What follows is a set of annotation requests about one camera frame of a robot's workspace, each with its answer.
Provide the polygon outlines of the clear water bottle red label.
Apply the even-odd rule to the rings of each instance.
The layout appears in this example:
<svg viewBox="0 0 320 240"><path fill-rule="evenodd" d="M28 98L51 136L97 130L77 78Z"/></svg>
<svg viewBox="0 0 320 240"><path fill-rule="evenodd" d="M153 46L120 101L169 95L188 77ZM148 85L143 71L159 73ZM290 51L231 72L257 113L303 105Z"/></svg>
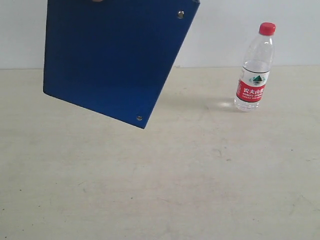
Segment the clear water bottle red label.
<svg viewBox="0 0 320 240"><path fill-rule="evenodd" d="M259 107L274 60L275 32L274 23L263 22L245 53L234 98L235 106L241 111Z"/></svg>

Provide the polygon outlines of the blue binder folder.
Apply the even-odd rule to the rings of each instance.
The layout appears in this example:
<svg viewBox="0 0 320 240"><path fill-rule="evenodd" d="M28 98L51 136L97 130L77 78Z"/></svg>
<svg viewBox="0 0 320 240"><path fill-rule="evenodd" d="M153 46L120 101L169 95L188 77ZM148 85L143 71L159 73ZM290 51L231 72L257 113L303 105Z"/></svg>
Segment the blue binder folder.
<svg viewBox="0 0 320 240"><path fill-rule="evenodd" d="M50 0L43 92L145 128L198 0Z"/></svg>

